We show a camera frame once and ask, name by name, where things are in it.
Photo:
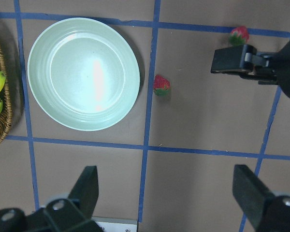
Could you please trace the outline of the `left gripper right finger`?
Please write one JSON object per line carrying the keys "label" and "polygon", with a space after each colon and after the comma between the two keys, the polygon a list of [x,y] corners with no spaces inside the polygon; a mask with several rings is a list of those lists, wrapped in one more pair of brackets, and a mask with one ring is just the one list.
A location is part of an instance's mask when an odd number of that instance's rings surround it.
{"label": "left gripper right finger", "polygon": [[232,194],[256,232],[290,232],[290,195],[271,191],[246,165],[234,166]]}

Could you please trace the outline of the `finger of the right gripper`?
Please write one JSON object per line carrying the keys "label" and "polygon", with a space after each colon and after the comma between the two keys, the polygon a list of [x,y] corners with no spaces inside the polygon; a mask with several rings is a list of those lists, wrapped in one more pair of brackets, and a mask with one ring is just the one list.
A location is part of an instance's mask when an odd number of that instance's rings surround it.
{"label": "finger of the right gripper", "polygon": [[240,45],[214,51],[211,73],[244,73],[250,71],[250,63],[245,61],[250,53],[250,45]]}

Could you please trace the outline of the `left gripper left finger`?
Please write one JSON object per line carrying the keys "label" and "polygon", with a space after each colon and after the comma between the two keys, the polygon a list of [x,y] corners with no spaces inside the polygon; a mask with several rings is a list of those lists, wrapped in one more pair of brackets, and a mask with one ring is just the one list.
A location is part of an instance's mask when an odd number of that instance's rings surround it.
{"label": "left gripper left finger", "polygon": [[96,166],[82,171],[66,198],[51,201],[44,209],[45,220],[53,232],[97,232],[92,215],[98,200]]}

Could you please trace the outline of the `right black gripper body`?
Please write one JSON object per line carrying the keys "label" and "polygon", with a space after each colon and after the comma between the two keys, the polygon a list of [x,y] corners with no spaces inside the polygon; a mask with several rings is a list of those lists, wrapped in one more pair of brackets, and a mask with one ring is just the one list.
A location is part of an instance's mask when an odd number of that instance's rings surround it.
{"label": "right black gripper body", "polygon": [[253,64],[253,74],[244,74],[244,79],[258,81],[260,85],[278,85],[290,98],[290,41],[276,53],[248,55]]}

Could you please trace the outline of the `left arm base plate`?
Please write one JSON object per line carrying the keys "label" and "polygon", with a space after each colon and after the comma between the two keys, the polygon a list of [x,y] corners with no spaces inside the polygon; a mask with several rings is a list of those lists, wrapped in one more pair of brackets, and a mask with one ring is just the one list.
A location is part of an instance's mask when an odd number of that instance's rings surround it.
{"label": "left arm base plate", "polygon": [[138,222],[131,219],[92,217],[103,232],[138,232]]}

